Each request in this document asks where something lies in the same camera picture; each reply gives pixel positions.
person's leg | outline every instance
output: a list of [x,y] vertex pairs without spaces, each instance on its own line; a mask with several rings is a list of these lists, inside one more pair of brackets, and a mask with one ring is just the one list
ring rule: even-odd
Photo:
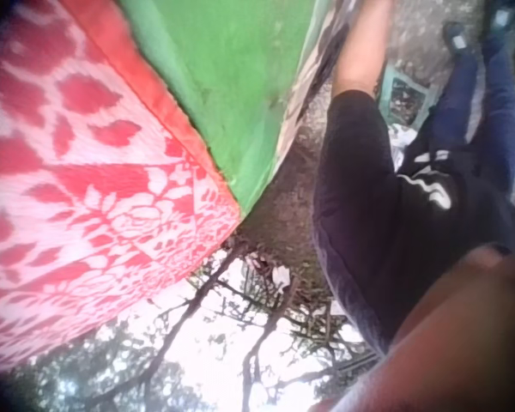
[[439,102],[431,109],[418,137],[407,148],[407,161],[428,153],[430,144],[435,150],[450,150],[466,144],[478,63],[468,47],[461,24],[447,23],[444,35],[454,57],[454,69]]
[[472,147],[483,176],[510,194],[515,180],[515,79],[503,33],[483,42],[486,67],[484,114]]

green fabric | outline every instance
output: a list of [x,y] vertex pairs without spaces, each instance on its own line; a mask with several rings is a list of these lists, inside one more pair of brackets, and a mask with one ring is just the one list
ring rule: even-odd
[[269,183],[304,43],[316,41],[313,11],[322,21],[330,0],[118,1],[247,214]]

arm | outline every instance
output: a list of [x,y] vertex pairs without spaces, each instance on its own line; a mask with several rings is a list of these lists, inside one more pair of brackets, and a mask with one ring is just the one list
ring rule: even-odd
[[374,96],[384,67],[395,1],[364,0],[337,62],[332,97],[348,90]]

dirt ground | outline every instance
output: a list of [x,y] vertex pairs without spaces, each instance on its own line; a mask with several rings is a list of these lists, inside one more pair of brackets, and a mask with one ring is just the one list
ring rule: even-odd
[[[442,88],[451,72],[451,60],[441,39],[444,21],[462,21],[476,44],[482,27],[484,0],[398,2],[388,58],[396,68],[423,86]],[[473,133],[481,114],[484,75],[474,99],[470,125]],[[294,145],[276,178],[242,225],[240,232],[265,246],[283,264],[324,285],[311,238],[312,191],[330,104],[327,82],[312,101]]]

black shirt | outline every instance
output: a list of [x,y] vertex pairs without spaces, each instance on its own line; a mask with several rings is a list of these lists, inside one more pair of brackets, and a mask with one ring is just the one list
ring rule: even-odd
[[332,101],[315,243],[334,295],[383,353],[421,297],[467,252],[486,244],[515,251],[515,207],[476,173],[473,153],[441,150],[415,160],[395,172],[387,126],[368,94],[349,91]]

